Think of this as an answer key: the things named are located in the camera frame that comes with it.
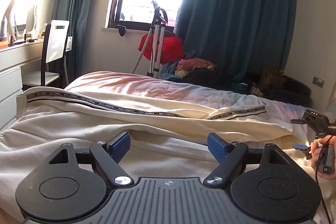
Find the person's right hand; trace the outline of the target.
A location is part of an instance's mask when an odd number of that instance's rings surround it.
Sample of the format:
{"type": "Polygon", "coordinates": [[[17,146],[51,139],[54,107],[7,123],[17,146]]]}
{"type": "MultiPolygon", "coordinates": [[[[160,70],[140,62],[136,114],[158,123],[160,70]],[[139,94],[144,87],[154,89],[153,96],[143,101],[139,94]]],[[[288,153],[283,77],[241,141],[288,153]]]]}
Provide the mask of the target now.
{"type": "Polygon", "coordinates": [[[311,167],[317,175],[335,180],[335,136],[327,135],[311,143],[311,156],[311,167]]]}

